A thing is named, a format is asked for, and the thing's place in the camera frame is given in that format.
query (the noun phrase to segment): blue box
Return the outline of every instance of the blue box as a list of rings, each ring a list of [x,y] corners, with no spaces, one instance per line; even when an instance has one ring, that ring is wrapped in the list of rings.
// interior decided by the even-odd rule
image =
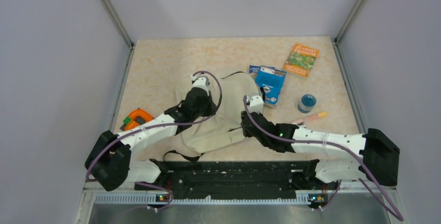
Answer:
[[[279,101],[283,83],[286,77],[285,71],[270,67],[261,67],[257,73],[256,84],[265,92],[265,105],[274,107]]]

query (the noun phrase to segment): black strap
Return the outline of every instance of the black strap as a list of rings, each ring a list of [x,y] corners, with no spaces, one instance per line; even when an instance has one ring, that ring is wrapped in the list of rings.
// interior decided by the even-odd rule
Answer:
[[[197,162],[197,161],[199,160],[199,158],[201,158],[201,156],[204,154],[204,153],[202,153],[202,154],[199,155],[199,156],[190,157],[190,156],[182,155],[181,153],[177,152],[176,150],[170,150],[170,151],[167,151],[167,152],[164,154],[164,156],[162,157],[162,160],[163,160],[164,162],[165,162],[165,156],[166,156],[167,154],[170,154],[170,153],[181,155],[184,159],[186,159],[186,160],[188,160],[188,161],[190,161],[190,162]]]

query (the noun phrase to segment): table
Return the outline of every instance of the table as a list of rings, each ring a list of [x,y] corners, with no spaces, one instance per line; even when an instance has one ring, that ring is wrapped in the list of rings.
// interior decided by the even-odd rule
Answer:
[[[355,117],[329,36],[244,37],[138,40],[116,119],[114,133],[124,118],[142,108],[158,116],[177,104],[175,85],[199,70],[244,71],[249,65],[281,68],[295,43],[320,50],[308,78],[287,74],[276,108],[265,107],[264,115],[273,123],[291,123],[310,114],[327,111],[328,116],[307,124],[316,131],[337,134],[358,133]],[[305,93],[317,98],[310,114],[297,110]],[[196,156],[182,142],[180,135],[161,140],[137,155],[138,160],[162,160],[169,150]],[[277,153],[263,147],[255,138],[207,152],[200,161],[300,161],[323,158],[314,154]],[[167,155],[168,161],[184,161],[180,155]]]

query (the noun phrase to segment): orange object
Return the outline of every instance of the orange object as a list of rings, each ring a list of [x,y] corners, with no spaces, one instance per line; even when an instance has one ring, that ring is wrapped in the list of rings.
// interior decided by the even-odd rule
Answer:
[[[153,117],[143,109],[136,109],[132,111],[125,119],[124,125],[121,126],[121,130],[127,131],[133,129],[141,124],[153,120]]]

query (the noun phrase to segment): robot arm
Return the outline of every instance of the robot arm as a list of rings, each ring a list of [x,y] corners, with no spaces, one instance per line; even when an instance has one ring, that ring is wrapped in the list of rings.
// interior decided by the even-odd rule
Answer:
[[[381,185],[396,186],[399,148],[380,130],[369,129],[367,134],[339,135],[321,133],[294,124],[273,124],[262,114],[263,100],[259,95],[247,97],[251,116],[267,132],[292,140],[322,141],[322,143],[289,143],[272,138],[259,130],[246,112],[242,112],[242,130],[246,137],[255,137],[263,146],[277,152],[315,153],[338,159],[314,160],[303,173],[307,178],[317,178],[324,183],[341,179],[369,178],[359,163],[346,151],[329,145],[340,144],[357,154]]]
[[[136,154],[161,139],[177,135],[191,127],[191,124],[175,123],[193,123],[199,117],[215,114],[217,106],[213,103],[209,84],[209,79],[205,75],[192,76],[192,89],[178,105],[165,110],[154,120],[128,131],[113,134],[108,130],[102,133],[88,156],[85,167],[89,169],[99,153],[117,138],[121,138],[90,169],[90,173],[105,190],[111,191],[119,187],[128,177],[132,153]],[[154,171],[154,168],[153,172],[144,171],[144,181],[156,180],[159,170],[156,169],[158,173]]]

